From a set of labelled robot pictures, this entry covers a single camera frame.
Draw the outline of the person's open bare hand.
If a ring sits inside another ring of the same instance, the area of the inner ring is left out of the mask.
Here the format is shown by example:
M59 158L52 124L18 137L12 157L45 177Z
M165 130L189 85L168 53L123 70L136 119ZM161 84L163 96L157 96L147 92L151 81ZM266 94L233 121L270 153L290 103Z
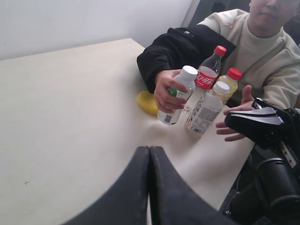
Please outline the person's open bare hand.
M174 79L175 76L180 74L180 72L180 69L164 70L159 72L156 76L154 97L157 108L165 113L172 113L175 110L181 110L187 102L183 98L172 96L168 91L170 87L174 87L181 92L188 92L187 88L183 84L178 83Z

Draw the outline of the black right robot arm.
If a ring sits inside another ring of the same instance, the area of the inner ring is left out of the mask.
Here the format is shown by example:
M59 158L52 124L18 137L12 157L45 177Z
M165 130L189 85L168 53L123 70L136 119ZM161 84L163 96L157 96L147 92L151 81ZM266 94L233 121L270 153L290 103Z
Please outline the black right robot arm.
M256 98L251 111L231 111L225 124L276 157L262 161L254 181L232 190L220 211L180 177L161 147L150 149L150 208L155 225L284 225L300 217L300 111Z

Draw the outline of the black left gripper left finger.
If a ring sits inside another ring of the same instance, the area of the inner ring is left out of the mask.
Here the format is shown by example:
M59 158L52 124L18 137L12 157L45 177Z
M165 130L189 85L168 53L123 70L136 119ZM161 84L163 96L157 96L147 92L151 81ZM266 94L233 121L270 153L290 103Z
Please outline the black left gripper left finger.
M66 225L147 224L148 147L136 148L127 167L114 184L91 206L65 222Z

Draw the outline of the person's other bare hand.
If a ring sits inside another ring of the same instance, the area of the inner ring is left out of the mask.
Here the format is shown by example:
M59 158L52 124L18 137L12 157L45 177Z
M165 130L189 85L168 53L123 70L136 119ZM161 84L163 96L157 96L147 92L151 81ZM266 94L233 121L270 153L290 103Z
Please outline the person's other bare hand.
M229 108L223 112L224 115L227 115L230 111L251 111L254 110L252 107L252 104L254 102L254 98L252 97L251 94L252 87L250 85L247 85L244 87L242 91L242 100L241 104L239 106ZM218 135L227 135L225 137L226 142L233 142L233 141L238 141L241 139L244 139L245 136L243 134L238 133L237 131L229 128L226 126L224 121L218 122L216 124L217 131L216 133Z

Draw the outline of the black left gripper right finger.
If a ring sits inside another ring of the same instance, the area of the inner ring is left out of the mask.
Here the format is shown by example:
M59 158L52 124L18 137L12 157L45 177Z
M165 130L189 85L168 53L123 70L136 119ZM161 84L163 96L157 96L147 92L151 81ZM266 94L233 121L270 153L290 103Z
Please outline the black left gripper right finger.
M178 174L162 147L150 148L150 213L153 225L233 225Z

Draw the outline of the black sleeved forearm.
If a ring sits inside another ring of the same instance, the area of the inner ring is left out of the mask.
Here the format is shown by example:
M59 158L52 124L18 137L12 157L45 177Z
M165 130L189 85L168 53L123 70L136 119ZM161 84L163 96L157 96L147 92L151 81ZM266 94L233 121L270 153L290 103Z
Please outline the black sleeved forearm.
M218 45L226 49L223 59L236 49L232 42L205 25L169 28L137 57L137 65L147 90L154 92L159 72L181 69L184 65L198 68Z

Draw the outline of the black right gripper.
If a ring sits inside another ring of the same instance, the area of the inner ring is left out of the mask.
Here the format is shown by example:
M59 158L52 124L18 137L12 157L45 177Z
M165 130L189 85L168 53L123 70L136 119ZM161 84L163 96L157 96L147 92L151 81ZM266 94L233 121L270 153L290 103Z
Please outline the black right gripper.
M243 134L262 149L278 149L291 168L300 166L300 110L280 109L257 98L254 110L230 111L227 127Z

